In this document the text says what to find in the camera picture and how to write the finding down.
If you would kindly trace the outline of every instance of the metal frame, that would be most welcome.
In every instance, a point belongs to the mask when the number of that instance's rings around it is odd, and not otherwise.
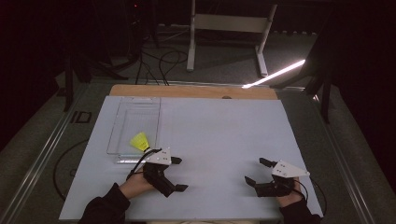
[[[361,220],[361,223],[375,224],[376,222],[372,211],[368,206],[366,200],[364,199],[361,187],[357,179],[354,177],[352,171],[349,168],[349,162],[347,161],[342,149],[338,145],[337,140],[335,139],[335,136],[330,128],[330,124],[328,122],[322,122],[322,115],[318,111],[315,101],[312,100],[311,103],[314,111],[316,111],[316,119],[318,120],[318,123],[322,124],[323,134],[327,135],[329,143],[332,145],[331,153],[334,158],[334,162],[336,163],[341,177],[344,180],[346,189],[349,192],[350,199],[356,208],[356,212],[358,213],[358,217]]]
[[[267,18],[256,17],[237,17],[222,15],[207,15],[195,13],[195,0],[191,0],[191,30],[190,30],[190,48],[187,60],[187,71],[194,70],[195,61],[195,29],[221,30],[221,31],[238,31],[261,33],[262,41],[256,46],[256,56],[260,67],[260,74],[263,77],[268,76],[267,67],[265,65],[262,51],[271,29],[277,5],[272,5]]]

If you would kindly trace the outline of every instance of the black sleeve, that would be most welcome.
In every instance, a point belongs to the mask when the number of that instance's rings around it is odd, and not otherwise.
[[[94,223],[124,223],[125,211],[130,202],[122,194],[119,186],[114,183],[113,187],[104,197],[91,200],[85,207],[79,224]]]
[[[305,200],[292,203],[286,207],[279,208],[283,215],[285,224],[318,224],[320,216],[312,215],[306,206]]]

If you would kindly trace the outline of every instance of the yellow object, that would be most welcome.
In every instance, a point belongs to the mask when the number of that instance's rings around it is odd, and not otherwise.
[[[142,151],[149,148],[148,139],[146,137],[146,134],[143,132],[135,135],[129,143],[131,144],[131,146],[140,149]]]

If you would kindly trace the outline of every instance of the metal stand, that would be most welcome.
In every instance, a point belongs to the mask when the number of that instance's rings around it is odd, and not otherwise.
[[[195,13],[195,0],[191,0],[191,35],[190,48],[187,60],[187,71],[194,70],[195,61],[195,29],[206,30],[221,30],[221,31],[237,31],[237,32],[251,32],[261,33],[262,42],[256,46],[257,61],[260,66],[260,74],[263,77],[268,76],[265,60],[262,55],[265,42],[271,29],[272,21],[276,12],[276,6],[272,5],[268,18],[256,17],[237,17],[237,16],[222,16],[222,15],[207,15]]]
[[[64,111],[68,111],[70,105],[73,104],[73,98],[74,98],[73,71],[76,72],[79,81],[86,83],[89,83],[91,81],[92,77],[89,69],[87,68],[87,64],[89,64],[91,67],[101,70],[102,72],[104,72],[105,74],[116,80],[128,79],[128,77],[120,76],[119,74],[101,65],[99,62],[89,58],[85,54],[70,49],[69,54],[66,55],[65,65],[64,65],[65,66],[64,96],[66,98]]]

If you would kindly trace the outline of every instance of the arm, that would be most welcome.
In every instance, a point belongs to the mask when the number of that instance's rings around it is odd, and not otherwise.
[[[294,185],[294,189],[301,192],[299,184]],[[276,197],[280,205],[280,212],[283,215],[285,224],[319,224],[320,216],[312,215],[306,206],[306,200],[300,194],[292,191],[291,194],[283,197]]]
[[[78,223],[124,223],[129,200],[150,189],[154,187],[146,181],[142,173],[132,175],[120,186],[115,183],[104,197],[94,198],[87,204]]]

